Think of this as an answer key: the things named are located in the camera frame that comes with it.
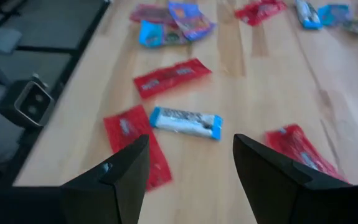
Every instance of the red candy wrapper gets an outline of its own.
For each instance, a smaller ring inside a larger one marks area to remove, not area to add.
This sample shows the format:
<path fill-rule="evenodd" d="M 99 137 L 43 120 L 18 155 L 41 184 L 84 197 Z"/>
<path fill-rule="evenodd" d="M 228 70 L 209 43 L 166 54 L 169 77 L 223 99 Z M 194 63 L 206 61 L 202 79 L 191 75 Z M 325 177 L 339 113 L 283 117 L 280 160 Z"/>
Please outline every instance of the red candy wrapper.
<path fill-rule="evenodd" d="M 170 26 L 177 27 L 169 9 L 154 4 L 138 4 L 130 14 L 130 20 L 134 22 L 146 20 L 152 23 L 169 24 Z"/>
<path fill-rule="evenodd" d="M 325 160 L 297 124 L 266 133 L 266 145 L 306 166 L 347 182 L 335 167 Z"/>
<path fill-rule="evenodd" d="M 259 25 L 263 20 L 286 9 L 286 4 L 280 0 L 255 1 L 235 11 L 235 17 L 251 26 Z"/>
<path fill-rule="evenodd" d="M 133 81 L 140 96 L 145 99 L 181 83 L 203 77 L 210 73 L 211 71 L 208 68 L 198 59 L 194 58 L 186 62 L 175 64 L 172 67 L 160 68 L 147 75 L 135 78 Z"/>
<path fill-rule="evenodd" d="M 140 135 L 148 134 L 150 168 L 147 191 L 172 180 L 171 170 L 142 105 L 135 106 L 121 114 L 104 118 L 104 125 L 114 153 L 131 144 Z"/>

